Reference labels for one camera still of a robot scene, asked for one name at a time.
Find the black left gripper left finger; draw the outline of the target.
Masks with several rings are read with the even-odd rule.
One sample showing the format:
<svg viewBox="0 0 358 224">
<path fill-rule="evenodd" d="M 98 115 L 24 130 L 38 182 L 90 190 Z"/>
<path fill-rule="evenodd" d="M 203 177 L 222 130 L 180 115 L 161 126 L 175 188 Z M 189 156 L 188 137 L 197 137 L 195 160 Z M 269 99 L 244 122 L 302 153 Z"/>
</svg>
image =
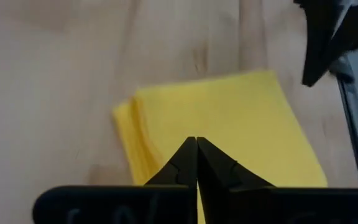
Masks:
<svg viewBox="0 0 358 224">
<path fill-rule="evenodd" d="M 196 223 L 197 141 L 188 137 L 145 185 L 67 185 L 41 194 L 36 224 Z"/>
</svg>

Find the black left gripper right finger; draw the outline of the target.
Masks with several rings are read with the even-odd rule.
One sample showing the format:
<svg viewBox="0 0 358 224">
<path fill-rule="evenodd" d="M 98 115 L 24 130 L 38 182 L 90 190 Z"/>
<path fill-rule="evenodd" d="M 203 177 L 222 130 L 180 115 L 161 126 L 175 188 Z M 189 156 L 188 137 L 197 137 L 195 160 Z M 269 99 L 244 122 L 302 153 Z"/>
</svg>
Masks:
<svg viewBox="0 0 358 224">
<path fill-rule="evenodd" d="M 207 223 L 358 223 L 358 189 L 276 187 L 198 137 Z"/>
</svg>

